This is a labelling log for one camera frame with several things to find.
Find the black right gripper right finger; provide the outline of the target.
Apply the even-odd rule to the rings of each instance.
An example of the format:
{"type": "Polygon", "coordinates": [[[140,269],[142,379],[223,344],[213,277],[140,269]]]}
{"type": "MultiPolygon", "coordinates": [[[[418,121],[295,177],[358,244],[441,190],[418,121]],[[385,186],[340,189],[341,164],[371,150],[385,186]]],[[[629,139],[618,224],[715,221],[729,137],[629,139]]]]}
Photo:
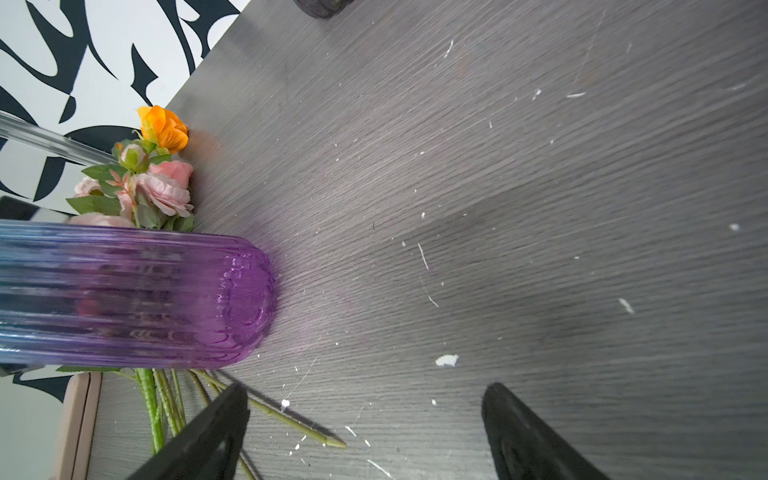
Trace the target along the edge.
{"type": "Polygon", "coordinates": [[[481,416],[500,479],[608,479],[501,383],[487,387],[481,416]]]}

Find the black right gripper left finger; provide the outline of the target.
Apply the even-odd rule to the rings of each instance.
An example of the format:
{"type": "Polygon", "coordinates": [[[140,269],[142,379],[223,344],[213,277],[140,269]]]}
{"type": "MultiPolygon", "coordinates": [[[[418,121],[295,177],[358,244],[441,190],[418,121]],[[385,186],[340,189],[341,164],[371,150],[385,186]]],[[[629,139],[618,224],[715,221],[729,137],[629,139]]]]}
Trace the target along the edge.
{"type": "Polygon", "coordinates": [[[233,479],[249,417],[246,389],[235,383],[129,479],[233,479]]]}

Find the purple ribbed glass vase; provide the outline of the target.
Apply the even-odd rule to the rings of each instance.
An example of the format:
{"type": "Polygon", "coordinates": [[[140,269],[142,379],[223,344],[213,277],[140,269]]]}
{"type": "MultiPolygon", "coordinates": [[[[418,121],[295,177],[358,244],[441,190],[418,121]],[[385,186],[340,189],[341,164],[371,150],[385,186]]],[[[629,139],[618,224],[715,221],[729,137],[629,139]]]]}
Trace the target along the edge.
{"type": "Polygon", "coordinates": [[[275,297],[267,256],[239,237],[1,224],[5,363],[221,368],[264,339],[275,297]]]}

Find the dark maroon glass vase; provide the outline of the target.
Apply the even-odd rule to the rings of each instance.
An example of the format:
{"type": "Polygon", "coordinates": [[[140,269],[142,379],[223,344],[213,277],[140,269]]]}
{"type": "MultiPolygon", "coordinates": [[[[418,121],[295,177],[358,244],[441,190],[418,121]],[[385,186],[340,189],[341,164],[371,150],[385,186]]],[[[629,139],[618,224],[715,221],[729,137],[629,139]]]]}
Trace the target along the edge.
{"type": "Polygon", "coordinates": [[[293,2],[312,18],[329,19],[339,14],[353,0],[293,0],[293,2]]]}

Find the white and peach rosebud stem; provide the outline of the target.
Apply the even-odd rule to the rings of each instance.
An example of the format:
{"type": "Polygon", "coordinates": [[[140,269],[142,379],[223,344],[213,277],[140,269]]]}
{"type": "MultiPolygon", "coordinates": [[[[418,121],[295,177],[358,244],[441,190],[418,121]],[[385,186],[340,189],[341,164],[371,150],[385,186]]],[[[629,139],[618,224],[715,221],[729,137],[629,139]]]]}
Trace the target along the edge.
{"type": "MultiPolygon", "coordinates": [[[[121,378],[130,380],[135,389],[141,394],[144,409],[147,412],[151,434],[151,455],[153,460],[158,452],[172,440],[184,432],[189,421],[186,418],[184,397],[179,385],[178,371],[171,369],[123,368],[115,369],[113,373],[121,378]]],[[[225,375],[224,371],[207,371],[191,369],[185,372],[197,389],[197,397],[207,406],[220,396],[224,390],[237,383],[237,379],[229,377],[226,383],[217,376],[225,375]]],[[[247,389],[247,402],[251,407],[275,418],[289,427],[299,431],[325,446],[345,449],[347,447],[340,438],[321,427],[309,423],[303,417],[290,411],[290,402],[286,399],[280,403],[261,395],[252,388],[247,389]]]]}

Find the pink rectangular block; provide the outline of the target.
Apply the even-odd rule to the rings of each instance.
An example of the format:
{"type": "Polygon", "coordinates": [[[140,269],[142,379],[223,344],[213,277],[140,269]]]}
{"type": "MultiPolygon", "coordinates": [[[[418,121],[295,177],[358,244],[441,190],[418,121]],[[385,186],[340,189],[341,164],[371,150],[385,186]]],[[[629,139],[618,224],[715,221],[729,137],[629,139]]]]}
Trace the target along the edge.
{"type": "Polygon", "coordinates": [[[70,378],[50,479],[87,477],[102,383],[102,373],[79,373],[70,378]]]}

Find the orange pink blue rosebud stem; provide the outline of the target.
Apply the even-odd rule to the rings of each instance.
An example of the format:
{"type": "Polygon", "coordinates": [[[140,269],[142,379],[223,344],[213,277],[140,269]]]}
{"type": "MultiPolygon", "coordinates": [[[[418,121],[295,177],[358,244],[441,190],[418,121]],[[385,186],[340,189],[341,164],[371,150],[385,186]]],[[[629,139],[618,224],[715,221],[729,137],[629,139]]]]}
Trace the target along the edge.
{"type": "Polygon", "coordinates": [[[170,154],[183,150],[189,141],[187,125],[171,110],[158,105],[138,109],[141,136],[170,154]]]}

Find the aluminium frame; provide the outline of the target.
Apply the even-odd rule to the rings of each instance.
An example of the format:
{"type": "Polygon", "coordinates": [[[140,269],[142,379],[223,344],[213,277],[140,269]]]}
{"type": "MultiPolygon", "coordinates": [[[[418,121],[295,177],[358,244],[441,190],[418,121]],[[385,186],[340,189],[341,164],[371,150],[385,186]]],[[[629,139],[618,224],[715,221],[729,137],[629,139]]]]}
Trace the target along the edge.
{"type": "Polygon", "coordinates": [[[117,163],[101,150],[32,125],[7,112],[1,112],[1,136],[82,165],[117,163]]]}

